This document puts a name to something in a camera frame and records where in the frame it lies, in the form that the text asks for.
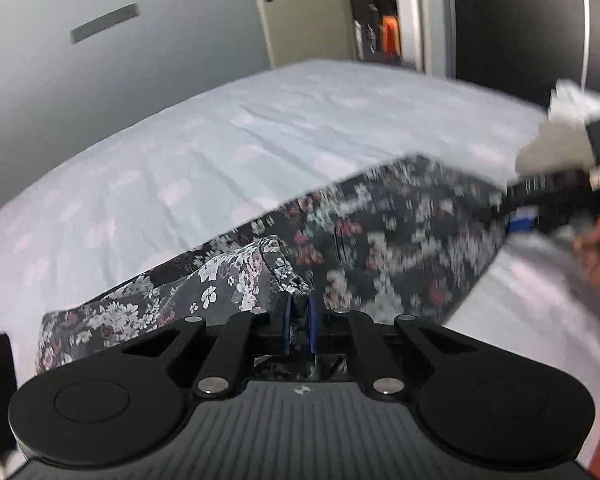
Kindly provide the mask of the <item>cream door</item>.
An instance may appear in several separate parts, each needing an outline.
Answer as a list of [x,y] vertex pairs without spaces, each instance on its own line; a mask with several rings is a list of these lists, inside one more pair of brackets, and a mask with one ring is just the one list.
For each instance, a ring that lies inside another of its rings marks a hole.
[[271,66],[354,58],[350,0],[257,0]]

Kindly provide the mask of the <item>grey wall switch panel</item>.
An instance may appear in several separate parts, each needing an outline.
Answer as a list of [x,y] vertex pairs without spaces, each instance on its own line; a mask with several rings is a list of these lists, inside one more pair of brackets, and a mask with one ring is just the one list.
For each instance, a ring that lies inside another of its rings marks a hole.
[[132,20],[133,18],[137,18],[139,15],[140,8],[136,3],[131,3],[127,6],[122,6],[122,8],[117,10],[102,14],[98,18],[94,18],[94,20],[91,20],[73,29],[70,32],[71,43],[77,44],[78,42],[97,35],[104,30]]

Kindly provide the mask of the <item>beige folded garment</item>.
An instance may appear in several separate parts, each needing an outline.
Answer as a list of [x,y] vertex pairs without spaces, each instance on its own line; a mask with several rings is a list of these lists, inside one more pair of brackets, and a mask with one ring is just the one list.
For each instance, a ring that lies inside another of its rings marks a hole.
[[569,168],[591,169],[595,165],[588,134],[583,124],[543,122],[538,135],[517,153],[519,177],[548,174]]

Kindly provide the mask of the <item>dark floral jeans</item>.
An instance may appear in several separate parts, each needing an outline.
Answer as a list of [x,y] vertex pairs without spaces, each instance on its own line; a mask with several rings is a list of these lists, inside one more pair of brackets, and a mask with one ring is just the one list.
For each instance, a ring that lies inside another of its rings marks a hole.
[[44,315],[47,372],[198,315],[209,325],[284,295],[326,309],[443,323],[506,237],[479,214],[498,195],[437,159],[407,156],[306,193],[81,304]]

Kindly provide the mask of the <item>polka dot bed sheet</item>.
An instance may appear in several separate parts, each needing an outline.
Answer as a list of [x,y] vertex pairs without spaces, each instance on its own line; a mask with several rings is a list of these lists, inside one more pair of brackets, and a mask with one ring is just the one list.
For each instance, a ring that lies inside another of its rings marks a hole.
[[194,96],[70,158],[0,209],[0,332],[17,379],[44,314],[84,304],[287,200],[406,154],[515,174],[545,110],[471,84],[313,61]]

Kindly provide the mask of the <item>white folded cloth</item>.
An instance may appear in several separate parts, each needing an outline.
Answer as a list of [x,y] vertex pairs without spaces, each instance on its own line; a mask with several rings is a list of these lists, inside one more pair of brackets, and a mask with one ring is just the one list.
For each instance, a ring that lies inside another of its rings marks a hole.
[[567,79],[556,81],[550,92],[547,118],[552,122],[570,125],[586,125],[600,120],[600,94],[582,90],[575,82]]

